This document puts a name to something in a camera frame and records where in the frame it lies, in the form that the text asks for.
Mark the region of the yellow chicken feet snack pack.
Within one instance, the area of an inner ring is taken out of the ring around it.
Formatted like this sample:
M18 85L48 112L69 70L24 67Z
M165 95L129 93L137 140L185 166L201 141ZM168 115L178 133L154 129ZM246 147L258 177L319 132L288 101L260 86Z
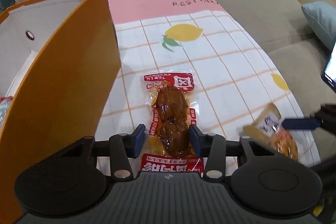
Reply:
M281 122L282 117L278 108L273 103L269 103L251 125L243 127L243 132L244 135L297 161L297 144L291 133L282 127Z

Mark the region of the red brown meat snack pack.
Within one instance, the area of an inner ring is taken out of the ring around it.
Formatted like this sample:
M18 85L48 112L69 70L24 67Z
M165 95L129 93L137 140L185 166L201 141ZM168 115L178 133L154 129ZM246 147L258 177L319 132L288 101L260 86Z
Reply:
M142 77L151 124L142 152L144 172L197 172L204 160L191 145L189 127L199 115L197 77L193 71L154 71Z

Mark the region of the large red snack bag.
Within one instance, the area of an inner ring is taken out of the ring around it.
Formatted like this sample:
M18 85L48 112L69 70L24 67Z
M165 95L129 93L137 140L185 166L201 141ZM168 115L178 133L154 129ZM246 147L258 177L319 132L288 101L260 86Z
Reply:
M6 114L9 111L9 107L11 105L12 100L13 100L12 96L1 97L0 99L0 128L2 127L3 122L6 118Z

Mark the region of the black smartphone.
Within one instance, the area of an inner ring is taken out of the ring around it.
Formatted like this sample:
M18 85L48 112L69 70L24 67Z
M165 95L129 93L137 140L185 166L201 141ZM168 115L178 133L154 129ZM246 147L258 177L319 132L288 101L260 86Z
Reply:
M333 46L321 78L329 88L336 92L336 44Z

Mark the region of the light blue cushion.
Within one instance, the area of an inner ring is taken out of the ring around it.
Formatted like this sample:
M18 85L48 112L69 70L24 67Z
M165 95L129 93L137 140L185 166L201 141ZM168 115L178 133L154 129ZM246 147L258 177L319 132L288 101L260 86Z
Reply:
M301 10L317 38L332 51L335 45L335 7L316 1L302 5Z

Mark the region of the beige sofa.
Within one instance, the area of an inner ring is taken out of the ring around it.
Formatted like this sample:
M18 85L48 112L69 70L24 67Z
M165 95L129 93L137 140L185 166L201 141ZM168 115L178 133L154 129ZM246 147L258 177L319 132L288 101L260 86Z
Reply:
M203 132L237 140L271 102L283 117L294 118L335 102L335 93L321 79L330 52L301 10L313 0L217 1L220 13L177 18L203 28L200 38L173 52L151 47L159 69L197 74Z

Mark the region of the orange cardboard box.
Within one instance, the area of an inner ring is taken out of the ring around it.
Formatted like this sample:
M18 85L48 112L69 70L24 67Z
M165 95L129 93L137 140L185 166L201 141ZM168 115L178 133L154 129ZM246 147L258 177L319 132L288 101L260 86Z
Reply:
M108 0L27 0L1 13L1 223L27 168L94 135L121 67Z

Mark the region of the lemon patterned tablecloth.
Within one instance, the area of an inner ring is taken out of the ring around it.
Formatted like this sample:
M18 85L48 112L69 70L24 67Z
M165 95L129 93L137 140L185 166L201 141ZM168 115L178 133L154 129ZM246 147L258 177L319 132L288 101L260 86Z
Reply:
M182 72L173 82L194 84L193 122L205 133L237 140L269 103L284 118L302 110L278 67L215 0L108 0L121 70L96 131L98 140L138 124L153 133L155 94L145 75Z

